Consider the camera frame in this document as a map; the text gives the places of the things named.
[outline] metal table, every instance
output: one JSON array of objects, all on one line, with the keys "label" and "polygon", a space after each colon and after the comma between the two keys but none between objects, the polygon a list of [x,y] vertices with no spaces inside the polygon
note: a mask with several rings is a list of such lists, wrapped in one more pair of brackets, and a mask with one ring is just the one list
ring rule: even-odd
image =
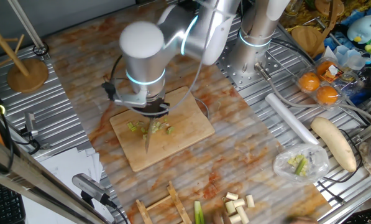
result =
[{"label": "metal table", "polygon": [[[238,18],[235,20],[234,25],[236,26],[239,22],[240,19]],[[231,43],[234,38],[236,38],[236,33],[232,31],[229,36],[229,43]],[[288,33],[284,32],[281,27],[277,29],[274,38],[291,41]],[[275,44],[271,44],[269,52],[273,58],[278,60],[278,64],[280,64],[280,69],[271,73],[271,75],[273,82],[278,87],[281,94],[293,102],[313,103],[313,100],[309,98],[308,95],[300,92],[299,88],[294,85],[292,75],[285,69],[287,68],[290,72],[296,73],[305,66],[304,63],[290,50]],[[28,47],[19,52],[19,57],[30,58],[36,56],[32,53],[32,48]],[[54,154],[71,147],[77,147],[79,150],[91,147],[87,135],[81,127],[81,124],[72,109],[71,103],[68,101],[68,98],[63,91],[51,63],[46,61],[46,64],[50,72],[48,80],[41,89],[28,94],[16,93],[8,87],[6,83],[6,74],[12,65],[11,63],[0,68],[0,97],[4,100],[8,120],[16,128],[21,129],[24,127],[23,112],[35,112],[37,126],[40,130],[40,134],[36,139],[40,142],[50,143],[50,150],[41,151],[36,154],[36,158],[39,160],[53,156]],[[255,111],[281,144],[284,146],[291,146],[302,143],[301,139],[264,100],[265,96],[272,92],[267,82],[262,78],[259,78],[253,80],[252,83],[243,86],[242,88],[235,85],[234,88],[236,88],[247,104]],[[352,137],[359,133],[357,128],[360,124],[356,122],[353,117],[340,109],[325,111],[321,108],[290,108],[290,110],[307,127],[309,127],[310,121],[313,117],[324,116],[325,118],[330,119],[339,128],[348,131]],[[346,175],[347,173],[338,165],[331,153],[329,151],[327,151],[327,153],[331,165],[327,177],[339,179]],[[109,187],[113,199],[117,202],[116,194],[104,173],[101,178],[101,183]],[[361,194],[361,192],[371,185],[371,177],[369,177],[368,172],[364,168],[361,168],[358,173],[351,178],[351,180],[344,184],[332,184],[327,181],[323,181],[323,184],[330,191],[340,195],[343,199],[348,201],[356,197],[358,194]],[[317,188],[333,207],[332,211],[336,211],[337,208],[341,207],[341,205],[333,200],[331,195],[322,187],[317,186]],[[359,203],[350,205],[346,212],[338,213],[327,223],[332,223],[334,220],[339,219],[340,216],[346,215],[346,213],[355,210],[358,208],[360,203],[368,198],[369,197],[364,197],[359,200]],[[114,216],[118,216],[117,212],[113,212],[113,214]]]}]

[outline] marble-patterned surface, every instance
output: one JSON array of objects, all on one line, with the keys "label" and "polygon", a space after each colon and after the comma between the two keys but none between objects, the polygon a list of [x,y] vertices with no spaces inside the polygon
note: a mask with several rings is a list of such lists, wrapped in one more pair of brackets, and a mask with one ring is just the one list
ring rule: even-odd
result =
[{"label": "marble-patterned surface", "polygon": [[[143,223],[135,200],[148,206],[164,198],[169,180],[192,220],[195,200],[201,201],[209,223],[213,211],[224,207],[221,198],[227,191],[254,196],[256,207],[246,209],[252,223],[325,214],[330,206],[313,185],[293,186],[273,173],[272,162],[282,146],[216,66],[203,67],[192,90],[207,104],[216,134],[140,172],[131,170],[109,123],[110,117],[126,109],[108,101],[101,84],[121,54],[118,40],[123,28],[133,21],[156,22],[164,7],[160,1],[131,7],[45,40],[54,69],[131,223]],[[197,68],[197,61],[175,57],[167,67],[167,91],[190,86]],[[124,62],[116,77],[124,77]],[[118,88],[130,90],[126,80]],[[180,222],[169,200],[150,216],[154,223]]]}]

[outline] knife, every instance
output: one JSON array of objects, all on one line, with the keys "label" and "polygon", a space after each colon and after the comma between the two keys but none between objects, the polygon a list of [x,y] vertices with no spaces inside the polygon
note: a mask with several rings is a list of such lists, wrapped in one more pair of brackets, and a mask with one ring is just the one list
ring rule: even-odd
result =
[{"label": "knife", "polygon": [[147,154],[148,154],[148,148],[149,148],[149,140],[150,140],[150,136],[152,135],[152,128],[153,128],[154,122],[155,122],[155,118],[149,118],[147,140],[145,142],[145,150],[147,151]]}]

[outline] keyboard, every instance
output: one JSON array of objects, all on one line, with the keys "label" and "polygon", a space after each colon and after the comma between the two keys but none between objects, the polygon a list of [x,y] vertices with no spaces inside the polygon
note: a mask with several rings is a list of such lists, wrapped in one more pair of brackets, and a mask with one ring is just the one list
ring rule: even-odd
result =
[{"label": "keyboard", "polygon": [[25,208],[22,197],[0,185],[0,224],[25,223]]}]

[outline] cutting board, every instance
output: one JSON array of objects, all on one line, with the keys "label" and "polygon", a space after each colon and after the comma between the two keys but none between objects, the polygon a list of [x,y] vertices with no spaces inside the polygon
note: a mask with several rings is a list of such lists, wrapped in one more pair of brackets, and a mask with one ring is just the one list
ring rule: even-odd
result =
[{"label": "cutting board", "polygon": [[[188,87],[184,86],[167,93],[166,102],[171,106],[176,105],[187,91]],[[213,126],[199,109],[192,94],[189,94],[183,103],[170,111],[167,116],[157,119],[161,123],[168,123],[174,127],[174,130],[171,134],[167,134],[166,128],[163,128],[152,134],[148,153],[145,150],[141,128],[138,127],[132,132],[127,124],[143,122],[142,126],[148,130],[149,118],[128,110],[113,116],[109,121],[134,172],[145,169],[214,134]]]}]

